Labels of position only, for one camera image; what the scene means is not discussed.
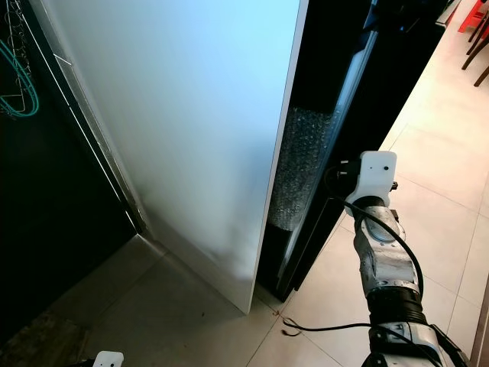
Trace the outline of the white fridge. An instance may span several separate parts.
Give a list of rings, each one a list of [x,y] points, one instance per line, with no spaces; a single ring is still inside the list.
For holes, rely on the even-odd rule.
[[[151,238],[241,313],[309,0],[31,0]]]

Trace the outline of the red plastic stool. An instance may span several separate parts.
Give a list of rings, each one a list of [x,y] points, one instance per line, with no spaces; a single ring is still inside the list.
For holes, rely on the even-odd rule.
[[[489,0],[460,0],[460,6],[451,21],[452,28],[459,34],[474,31],[488,9]]]

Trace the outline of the black fridge door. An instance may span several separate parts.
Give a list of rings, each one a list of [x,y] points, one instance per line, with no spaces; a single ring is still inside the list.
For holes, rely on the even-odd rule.
[[[303,283],[343,206],[322,184],[327,169],[380,150],[445,32],[455,0],[306,0],[289,105],[329,113],[333,133],[300,226],[268,221],[257,282],[285,301]],[[352,192],[352,179],[332,183]]]

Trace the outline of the dark textured floor mat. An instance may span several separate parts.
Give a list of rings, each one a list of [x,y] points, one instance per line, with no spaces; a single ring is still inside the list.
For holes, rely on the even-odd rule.
[[[80,360],[87,329],[45,312],[2,347],[0,367],[67,367]]]

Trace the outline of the dark wooden dining chair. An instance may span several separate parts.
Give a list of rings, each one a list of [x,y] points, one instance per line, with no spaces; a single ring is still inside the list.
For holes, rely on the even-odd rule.
[[[472,85],[475,87],[489,85],[489,21],[479,27],[474,39],[469,42],[461,70],[474,73]]]

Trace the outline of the clear bubble wrap sheet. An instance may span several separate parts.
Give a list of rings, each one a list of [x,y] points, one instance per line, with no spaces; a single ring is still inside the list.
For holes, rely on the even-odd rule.
[[[333,133],[332,116],[293,107],[284,122],[268,221],[293,231],[307,211]]]

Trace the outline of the metal clip drying rack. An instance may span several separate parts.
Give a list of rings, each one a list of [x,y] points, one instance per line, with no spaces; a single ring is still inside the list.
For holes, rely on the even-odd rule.
[[[18,57],[22,66],[27,69],[32,76],[31,67],[29,67],[29,56],[27,47],[27,21],[24,18],[24,11],[22,11],[22,4],[20,0],[5,0],[5,10],[1,15],[2,22],[6,22],[6,29],[8,33],[3,36],[2,40],[11,48],[11,51]],[[11,81],[11,87],[14,88],[11,94],[1,95],[10,102],[10,104],[16,109],[22,109],[23,102],[29,102],[27,98],[21,96],[20,88],[18,88],[17,80],[15,80],[15,72],[11,74],[13,81]]]

